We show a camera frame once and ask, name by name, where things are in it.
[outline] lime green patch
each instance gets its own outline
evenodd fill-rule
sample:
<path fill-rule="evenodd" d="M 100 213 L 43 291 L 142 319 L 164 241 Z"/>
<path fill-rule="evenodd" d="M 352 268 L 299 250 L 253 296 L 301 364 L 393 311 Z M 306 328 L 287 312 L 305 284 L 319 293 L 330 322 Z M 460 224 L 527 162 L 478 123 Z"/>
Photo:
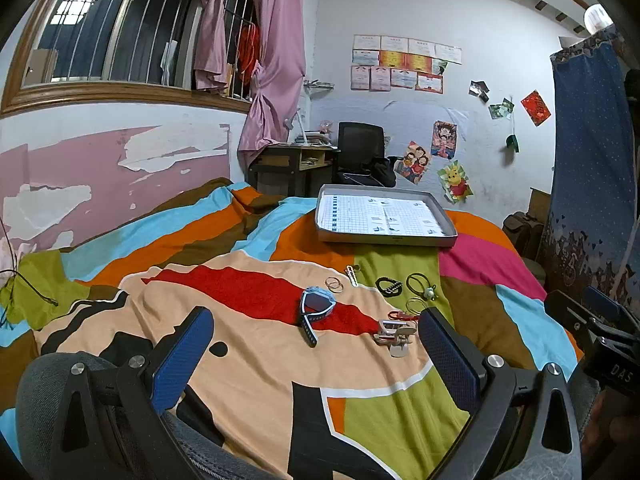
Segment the lime green patch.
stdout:
<path fill-rule="evenodd" d="M 385 298 L 387 303 L 400 310 L 406 310 L 406 301 L 415 296 L 406 286 L 406 277 L 412 272 L 423 273 L 431 285 L 436 286 L 437 298 L 430 301 L 429 306 L 436 306 L 454 326 L 449 301 L 440 285 L 437 247 L 362 244 L 356 246 L 354 262 L 360 266 L 360 272 L 356 276 L 363 285 L 375 287 L 376 280 L 382 276 L 402 282 L 400 296 Z"/>
<path fill-rule="evenodd" d="M 468 413 L 457 409 L 435 368 L 426 377 L 385 397 L 350 398 L 344 434 L 400 475 L 424 480 L 443 459 Z"/>
<path fill-rule="evenodd" d="M 49 321 L 64 316 L 74 301 L 85 300 L 89 296 L 88 286 L 66 278 L 59 251 L 27 254 L 20 260 L 18 272 L 40 294 L 56 300 L 58 305 L 44 301 L 19 276 L 12 277 L 0 290 L 0 304 L 7 306 L 7 319 L 11 323 L 26 319 L 31 328 L 39 330 Z M 12 288 L 14 298 L 10 301 Z"/>

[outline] window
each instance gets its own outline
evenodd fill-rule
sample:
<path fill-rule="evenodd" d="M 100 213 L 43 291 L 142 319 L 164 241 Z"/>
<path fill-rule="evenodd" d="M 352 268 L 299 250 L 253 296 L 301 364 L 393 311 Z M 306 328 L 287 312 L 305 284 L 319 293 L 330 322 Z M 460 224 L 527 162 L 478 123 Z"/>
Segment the window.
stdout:
<path fill-rule="evenodd" d="M 248 111 L 252 67 L 243 38 L 256 22 L 254 1 L 225 0 L 223 96 L 194 91 L 201 15 L 200 0 L 40 0 L 16 49 L 1 113 L 99 100 Z"/>

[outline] colorful bedspread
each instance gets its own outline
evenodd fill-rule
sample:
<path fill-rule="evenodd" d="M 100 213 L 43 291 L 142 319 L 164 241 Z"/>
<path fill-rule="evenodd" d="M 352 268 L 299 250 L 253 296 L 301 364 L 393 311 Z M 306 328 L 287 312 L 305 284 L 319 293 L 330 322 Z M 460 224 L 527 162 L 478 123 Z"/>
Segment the colorful bedspread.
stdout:
<path fill-rule="evenodd" d="M 0 429 L 10 444 L 17 382 L 39 352 L 84 350 L 120 365 L 203 305 L 215 333 L 178 404 L 182 420 L 283 478 L 424 480 L 468 414 L 418 340 L 404 358 L 373 341 L 378 320 L 411 296 L 383 298 L 380 276 L 427 275 L 434 305 L 484 354 L 523 368 L 555 361 L 567 377 L 574 369 L 544 290 L 489 222 L 447 212 L 459 233 L 447 250 L 329 245 L 316 235 L 315 199 L 278 201 L 219 179 L 76 248 L 26 256 L 20 272 L 59 305 L 15 283 L 12 325 L 0 328 Z M 359 264 L 361 286 L 344 276 L 349 264 Z M 298 302 L 329 276 L 344 291 L 314 324 L 310 348 Z"/>

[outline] pink wall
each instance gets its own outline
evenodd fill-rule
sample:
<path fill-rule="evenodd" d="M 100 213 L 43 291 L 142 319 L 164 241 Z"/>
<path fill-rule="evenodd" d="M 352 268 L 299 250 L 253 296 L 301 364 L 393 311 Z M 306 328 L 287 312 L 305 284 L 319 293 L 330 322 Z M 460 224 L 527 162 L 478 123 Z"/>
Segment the pink wall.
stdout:
<path fill-rule="evenodd" d="M 202 156 L 181 160 L 170 168 L 147 173 L 120 166 L 126 158 L 127 141 L 156 126 L 127 128 L 75 137 L 53 145 L 28 151 L 26 144 L 0 153 L 0 200 L 17 196 L 20 186 L 29 184 L 31 190 L 68 186 L 90 186 L 91 199 L 76 206 L 58 224 L 46 229 L 31 240 L 38 250 L 50 248 L 61 232 L 73 231 L 73 245 L 111 230 L 124 222 L 143 215 L 178 193 L 200 186 L 212 178 L 229 178 L 227 124 L 226 155 Z M 179 150 L 197 152 L 196 148 Z"/>

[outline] metal tray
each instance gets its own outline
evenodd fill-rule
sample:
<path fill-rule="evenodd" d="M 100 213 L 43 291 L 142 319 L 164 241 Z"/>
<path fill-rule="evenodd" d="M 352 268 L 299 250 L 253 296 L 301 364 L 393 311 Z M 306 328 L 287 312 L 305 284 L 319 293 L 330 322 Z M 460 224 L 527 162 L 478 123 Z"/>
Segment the metal tray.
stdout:
<path fill-rule="evenodd" d="M 322 229 L 318 225 L 318 211 L 320 201 L 324 195 L 353 195 L 373 196 L 377 198 L 398 198 L 401 200 L 420 200 L 424 202 L 433 213 L 433 216 L 442 227 L 445 236 L 397 236 L 397 235 L 371 235 L 341 233 Z M 411 189 L 398 189 L 395 187 L 376 186 L 343 186 L 341 184 L 324 184 L 318 194 L 318 204 L 315 215 L 318 238 L 323 242 L 346 242 L 351 244 L 393 244 L 393 245 L 420 245 L 428 247 L 453 247 L 458 238 L 458 232 L 451 219 L 444 212 L 438 201 L 431 193 L 414 191 Z"/>

